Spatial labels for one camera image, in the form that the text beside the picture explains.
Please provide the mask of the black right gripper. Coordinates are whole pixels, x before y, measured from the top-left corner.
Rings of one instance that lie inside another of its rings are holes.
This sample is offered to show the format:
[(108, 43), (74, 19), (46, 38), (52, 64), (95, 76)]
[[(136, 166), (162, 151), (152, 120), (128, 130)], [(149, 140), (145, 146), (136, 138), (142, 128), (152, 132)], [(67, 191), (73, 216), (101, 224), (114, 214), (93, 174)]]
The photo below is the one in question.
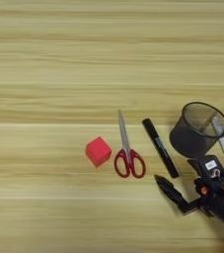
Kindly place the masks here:
[[(202, 167), (198, 160), (189, 159), (188, 164), (196, 171), (198, 176), (202, 176)], [(188, 202), (174, 185), (163, 176), (154, 176), (162, 192), (177, 205), (183, 214), (188, 214), (200, 208), (207, 214), (215, 216), (224, 222), (224, 181), (206, 180), (197, 178), (194, 180), (195, 189), (200, 195), (199, 199)]]

